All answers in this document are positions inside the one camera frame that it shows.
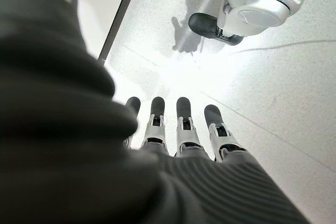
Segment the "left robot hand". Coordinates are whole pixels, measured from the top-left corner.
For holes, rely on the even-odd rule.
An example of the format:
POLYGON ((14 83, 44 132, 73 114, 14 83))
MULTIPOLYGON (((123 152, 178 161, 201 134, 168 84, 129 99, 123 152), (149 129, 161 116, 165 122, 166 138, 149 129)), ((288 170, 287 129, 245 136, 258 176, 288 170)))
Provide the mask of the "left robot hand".
POLYGON ((77 6, 1 0, 1 223, 307 223, 214 105, 204 114, 215 159, 185 97, 175 156, 160 97, 142 146, 131 149, 140 101, 113 101, 77 6))

